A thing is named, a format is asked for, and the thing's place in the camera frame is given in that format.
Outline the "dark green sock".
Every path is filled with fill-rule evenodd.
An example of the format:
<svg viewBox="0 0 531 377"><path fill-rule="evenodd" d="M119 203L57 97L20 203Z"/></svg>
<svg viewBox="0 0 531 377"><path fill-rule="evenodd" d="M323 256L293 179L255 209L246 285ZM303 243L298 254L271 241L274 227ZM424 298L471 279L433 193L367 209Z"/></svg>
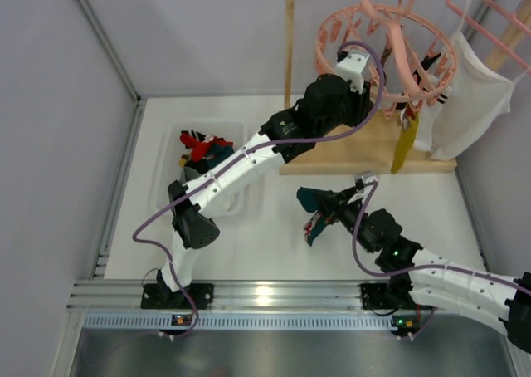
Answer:
<svg viewBox="0 0 531 377"><path fill-rule="evenodd" d="M332 192L300 187L296 198L304 211L311 214L303 230L305 242L312 247L314 240L329 225L332 214Z"/></svg>

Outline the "black sock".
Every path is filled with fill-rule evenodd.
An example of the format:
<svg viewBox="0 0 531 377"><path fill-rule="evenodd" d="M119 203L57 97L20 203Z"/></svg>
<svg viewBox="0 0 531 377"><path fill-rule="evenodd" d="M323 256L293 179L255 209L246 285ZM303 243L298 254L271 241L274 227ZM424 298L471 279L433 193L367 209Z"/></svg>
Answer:
<svg viewBox="0 0 531 377"><path fill-rule="evenodd" d="M427 74L427 77L430 79L431 87L429 86L419 86L419 84L422 84L422 76L418 69L412 70L412 77L415 81L415 85L408 90L408 94L411 93L417 93L420 89L423 89L424 91L430 92L435 90L435 84L437 83L437 80L434 76L429 75L430 68L436 63L436 61L441 57L441 53L435 53L435 52L428 52L424 59L422 61L418 61L415 57L413 57L409 61L410 69L412 70L414 67L420 66L421 69Z"/></svg>

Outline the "mustard yellow sock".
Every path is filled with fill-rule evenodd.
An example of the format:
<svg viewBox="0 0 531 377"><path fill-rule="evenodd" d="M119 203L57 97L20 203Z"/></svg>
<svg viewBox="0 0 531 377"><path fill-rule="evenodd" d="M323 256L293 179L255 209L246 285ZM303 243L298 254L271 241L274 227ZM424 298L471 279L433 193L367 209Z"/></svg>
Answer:
<svg viewBox="0 0 531 377"><path fill-rule="evenodd" d="M405 164L408 153L412 149L417 137L419 113L411 105L405 107L401 113L401 130L398 137L391 166L391 173L397 174Z"/></svg>

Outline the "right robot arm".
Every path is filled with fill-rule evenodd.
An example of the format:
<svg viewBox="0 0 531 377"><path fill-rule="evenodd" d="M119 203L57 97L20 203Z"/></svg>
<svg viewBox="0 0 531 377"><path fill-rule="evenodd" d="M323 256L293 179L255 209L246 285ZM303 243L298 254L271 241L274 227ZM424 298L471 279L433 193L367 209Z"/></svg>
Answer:
<svg viewBox="0 0 531 377"><path fill-rule="evenodd" d="M326 191L318 200L327 224L340 222L354 249L375 255L374 277L386 277L390 296L419 306L452 311L504 335L530 351L530 274L498 275L460 265L407 239L384 208L367 213L355 188Z"/></svg>

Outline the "brown striped sock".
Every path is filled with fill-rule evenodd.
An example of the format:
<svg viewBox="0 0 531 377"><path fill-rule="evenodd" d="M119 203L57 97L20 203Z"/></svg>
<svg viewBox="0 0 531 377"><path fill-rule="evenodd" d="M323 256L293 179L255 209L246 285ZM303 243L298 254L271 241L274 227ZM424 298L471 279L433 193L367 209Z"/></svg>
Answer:
<svg viewBox="0 0 531 377"><path fill-rule="evenodd" d="M385 66L388 58L390 57L390 55L392 54L392 51L393 51L393 48L392 48L392 45L389 45L387 44L383 51L382 51L382 54L380 56L380 63L382 66Z"/></svg>

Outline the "pink round clip hanger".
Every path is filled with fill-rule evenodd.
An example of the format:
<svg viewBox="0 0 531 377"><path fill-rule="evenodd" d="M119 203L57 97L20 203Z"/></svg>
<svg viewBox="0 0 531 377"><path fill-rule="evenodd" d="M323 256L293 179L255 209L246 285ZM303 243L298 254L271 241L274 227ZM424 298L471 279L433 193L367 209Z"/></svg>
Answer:
<svg viewBox="0 0 531 377"><path fill-rule="evenodd" d="M378 73L377 67L372 64L369 67L370 83L375 90L382 90L382 100L380 109L384 116L389 119L393 113L399 110L399 106L409 104L424 104L427 102L432 105L438 95L450 85L458 68L457 56L451 44L450 39L443 34L435 25L411 12L412 6L416 0L398 0L396 6L384 4L374 4L370 0L361 0L359 4L345 7L327 17L319 26L318 36L315 41L315 65L318 73L328 73L332 71L329 60L324 56L325 48L328 44L334 44L338 41L339 33L344 31L343 44L346 46L343 50L357 50L359 45L349 45L348 41L360 42L358 27L362 23L362 18L368 19L367 35L370 37L378 28L385 30L386 42L392 45L393 51L390 56L394 59L398 80L402 85L401 93L392 93L386 86L386 76L384 73ZM408 94L408 90L415 85L412 77L412 70L418 69L422 76L422 84L419 86L431 87L430 79L420 66L412 70L409 61L415 57L418 58L402 32L402 20L406 19L416 23L434 35L434 41L425 53L441 53L441 57L430 68L429 75L434 76L437 80L434 91L424 91L420 89L417 93Z"/></svg>

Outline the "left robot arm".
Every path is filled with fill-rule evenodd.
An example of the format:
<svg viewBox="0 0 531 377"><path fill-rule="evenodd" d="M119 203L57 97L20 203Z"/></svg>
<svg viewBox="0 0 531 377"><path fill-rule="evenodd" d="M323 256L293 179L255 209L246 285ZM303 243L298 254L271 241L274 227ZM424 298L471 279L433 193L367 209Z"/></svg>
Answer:
<svg viewBox="0 0 531 377"><path fill-rule="evenodd" d="M301 99L273 114L234 154L185 184L171 183L172 245L155 283L144 288L142 308L191 308L200 298L191 285L192 271L199 251L220 235L214 221L218 209L262 175L312 150L340 125L354 128L363 122L373 108L370 90L368 81L355 89L340 76L321 75Z"/></svg>

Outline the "white striped sock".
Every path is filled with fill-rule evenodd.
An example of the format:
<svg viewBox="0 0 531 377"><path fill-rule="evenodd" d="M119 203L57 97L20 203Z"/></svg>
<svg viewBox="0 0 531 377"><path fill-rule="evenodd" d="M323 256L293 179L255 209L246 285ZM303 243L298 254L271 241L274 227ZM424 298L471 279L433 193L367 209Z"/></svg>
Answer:
<svg viewBox="0 0 531 377"><path fill-rule="evenodd" d="M432 105L425 102L419 114L417 134L413 147L422 152L430 152L432 148L432 131L436 117L441 113L443 106L451 97L453 89L447 86L436 98Z"/></svg>

